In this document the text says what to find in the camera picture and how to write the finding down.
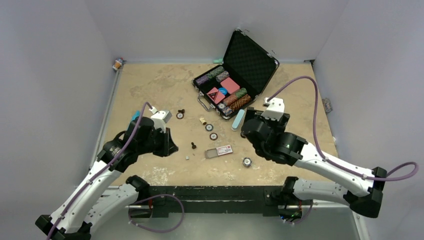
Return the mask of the light blue stapler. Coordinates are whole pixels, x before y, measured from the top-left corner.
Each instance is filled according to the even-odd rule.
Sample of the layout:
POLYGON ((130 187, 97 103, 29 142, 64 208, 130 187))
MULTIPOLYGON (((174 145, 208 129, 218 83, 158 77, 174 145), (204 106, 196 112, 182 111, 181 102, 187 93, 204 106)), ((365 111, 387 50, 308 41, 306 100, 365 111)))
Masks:
POLYGON ((232 131, 237 131, 238 128, 240 127, 240 125, 242 124, 242 120, 244 118, 245 115, 245 110, 244 109, 240 109, 237 113, 237 115, 234 118, 234 121, 231 125, 231 130, 232 131))

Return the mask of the red white staple box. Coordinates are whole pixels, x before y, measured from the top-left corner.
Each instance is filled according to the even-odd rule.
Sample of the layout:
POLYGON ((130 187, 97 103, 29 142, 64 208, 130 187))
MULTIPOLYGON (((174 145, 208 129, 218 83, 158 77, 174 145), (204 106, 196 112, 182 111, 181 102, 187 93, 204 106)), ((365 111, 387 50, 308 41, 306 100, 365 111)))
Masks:
POLYGON ((224 145, 224 146, 208 149, 204 152, 204 155, 206 159, 212 159, 212 158, 217 158, 217 157, 232 154, 232 153, 233 153, 233 149, 231 145, 224 145))

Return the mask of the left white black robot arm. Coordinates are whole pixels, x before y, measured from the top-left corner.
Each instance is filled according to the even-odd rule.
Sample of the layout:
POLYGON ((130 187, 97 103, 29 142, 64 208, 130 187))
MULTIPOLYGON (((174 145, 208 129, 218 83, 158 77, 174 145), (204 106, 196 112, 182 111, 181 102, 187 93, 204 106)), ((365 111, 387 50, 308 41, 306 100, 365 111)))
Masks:
POLYGON ((166 111, 158 111, 151 117, 137 116, 127 130, 106 142, 71 196, 53 213, 41 215, 35 221, 46 238, 89 240, 99 226, 120 209, 150 201, 150 185, 137 175, 130 176, 105 199, 101 196, 140 155, 168 157, 178 151, 166 126, 169 119, 170 113, 166 111))

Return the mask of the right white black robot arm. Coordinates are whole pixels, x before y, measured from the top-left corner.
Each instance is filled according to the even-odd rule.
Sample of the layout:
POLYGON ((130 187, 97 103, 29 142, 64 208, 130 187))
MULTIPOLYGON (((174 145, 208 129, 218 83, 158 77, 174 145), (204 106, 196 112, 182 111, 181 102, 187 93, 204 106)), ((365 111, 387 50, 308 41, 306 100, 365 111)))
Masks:
POLYGON ((263 117, 261 110, 246 109, 242 135, 252 144, 255 153, 267 161, 295 166, 319 174, 330 182, 312 182, 288 177, 280 196, 288 204, 296 200, 324 200, 340 203, 362 216, 379 216, 388 172, 382 167, 372 169, 345 162, 333 155, 319 154, 318 149, 294 133, 287 132, 290 115, 279 121, 263 117))

